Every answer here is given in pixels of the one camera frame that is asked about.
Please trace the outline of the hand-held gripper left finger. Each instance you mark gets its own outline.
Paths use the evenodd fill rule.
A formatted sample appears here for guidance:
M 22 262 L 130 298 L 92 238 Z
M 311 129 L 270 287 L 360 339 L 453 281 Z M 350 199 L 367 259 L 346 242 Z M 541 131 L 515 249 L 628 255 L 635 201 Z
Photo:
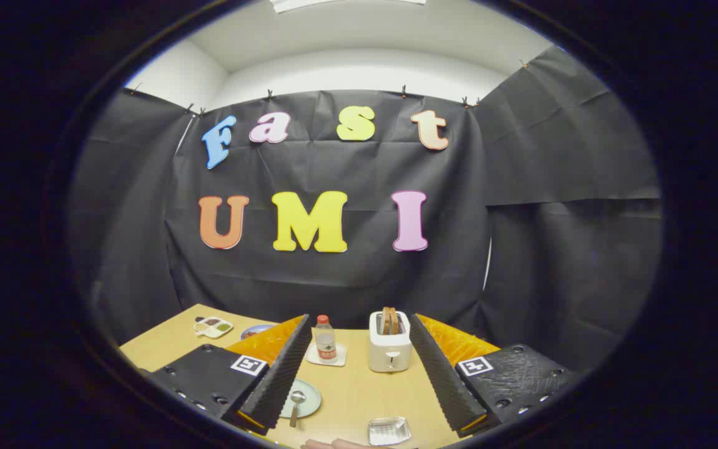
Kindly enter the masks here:
M 260 435 L 276 427 L 312 340 L 308 314 L 223 349 L 196 349 L 143 376 L 194 409 Z

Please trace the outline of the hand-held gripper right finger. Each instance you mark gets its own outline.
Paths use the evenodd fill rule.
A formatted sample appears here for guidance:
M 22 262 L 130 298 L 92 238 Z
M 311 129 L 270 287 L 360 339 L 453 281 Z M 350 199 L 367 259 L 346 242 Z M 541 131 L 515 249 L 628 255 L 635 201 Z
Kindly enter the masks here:
M 421 314 L 408 319 L 411 344 L 458 437 L 538 411 L 577 377 L 525 344 L 497 347 Z

